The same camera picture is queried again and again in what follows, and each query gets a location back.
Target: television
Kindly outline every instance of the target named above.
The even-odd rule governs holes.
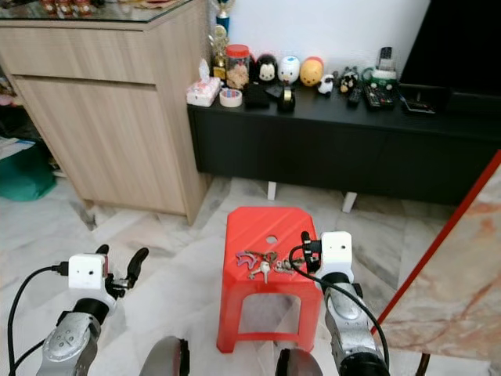
[[[501,96],[494,3],[431,0],[401,84]]]

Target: tissue box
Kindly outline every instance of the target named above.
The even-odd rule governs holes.
[[[221,79],[218,77],[210,77],[206,84],[199,80],[191,85],[186,90],[186,102],[195,106],[209,107],[221,87]]]

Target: cabinet drawer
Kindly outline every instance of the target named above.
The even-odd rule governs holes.
[[[173,140],[153,86],[16,80],[82,198],[185,213]]]
[[[12,74],[153,84],[141,31],[0,28]]]

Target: stool hole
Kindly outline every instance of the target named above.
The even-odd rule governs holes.
[[[301,300],[289,294],[252,294],[243,300],[239,333],[297,333]]]
[[[269,237],[266,238],[266,242],[268,244],[274,244],[278,241],[278,239],[276,238],[276,236],[274,235],[270,235]]]

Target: red plastic stool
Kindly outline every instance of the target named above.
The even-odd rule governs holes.
[[[302,231],[308,231],[311,239],[316,239],[312,217],[297,208],[238,208],[228,215],[217,343],[219,351],[232,353],[236,341],[263,340],[292,341],[306,351],[313,349],[322,302],[322,293],[315,283],[297,273],[277,273],[272,269],[265,284],[262,273],[250,280],[247,264],[236,264],[236,254],[245,250],[275,251],[279,254],[278,260],[288,258],[290,250],[301,244]],[[275,237],[276,242],[269,244],[268,237]],[[298,332],[239,334],[243,300],[251,294],[270,293],[299,297]]]

